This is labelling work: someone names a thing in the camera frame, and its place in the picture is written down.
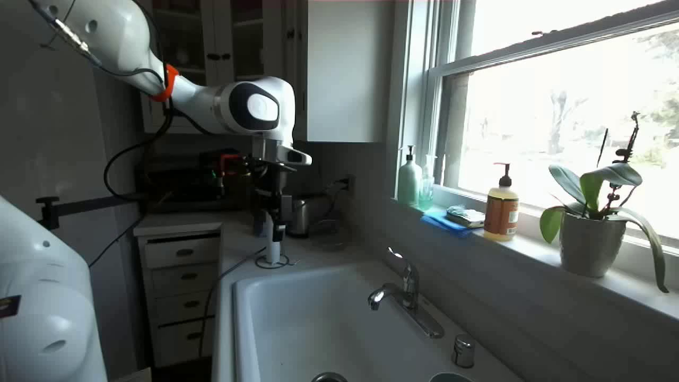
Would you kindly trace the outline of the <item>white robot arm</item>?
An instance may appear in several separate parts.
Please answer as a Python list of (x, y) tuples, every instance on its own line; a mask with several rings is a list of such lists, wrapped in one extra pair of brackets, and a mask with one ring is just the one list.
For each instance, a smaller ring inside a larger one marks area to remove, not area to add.
[[(275, 77), (203, 87), (150, 49), (134, 0), (0, 0), (32, 39), (57, 34), (94, 66), (205, 128), (262, 138), (269, 164), (303, 164), (293, 146), (296, 92)], [(0, 382), (108, 382), (84, 260), (0, 197)]]

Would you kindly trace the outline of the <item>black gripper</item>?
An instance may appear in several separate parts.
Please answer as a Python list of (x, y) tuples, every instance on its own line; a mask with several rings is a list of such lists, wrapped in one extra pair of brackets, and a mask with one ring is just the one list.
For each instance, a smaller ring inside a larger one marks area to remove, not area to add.
[[(250, 166), (250, 202), (255, 226), (262, 227), (266, 219), (285, 224), (290, 214), (290, 197), (285, 193), (288, 168), (282, 164), (255, 162)], [(285, 239), (285, 226), (274, 227), (274, 243)]]

